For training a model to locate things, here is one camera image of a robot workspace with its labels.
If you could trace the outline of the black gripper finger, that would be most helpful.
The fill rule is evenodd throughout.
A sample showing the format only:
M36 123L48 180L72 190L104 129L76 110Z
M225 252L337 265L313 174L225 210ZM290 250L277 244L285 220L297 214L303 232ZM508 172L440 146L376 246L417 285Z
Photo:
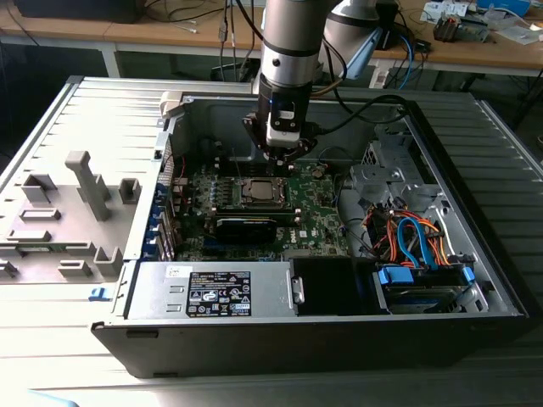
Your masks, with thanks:
M294 169L294 161L311 153L317 144L315 137L302 138L295 148L287 148L283 153L283 175L290 176Z
M271 147L266 141L266 123L258 119L256 112L248 113L242 119L243 125L253 144L260 150L270 165L279 165L280 149Z

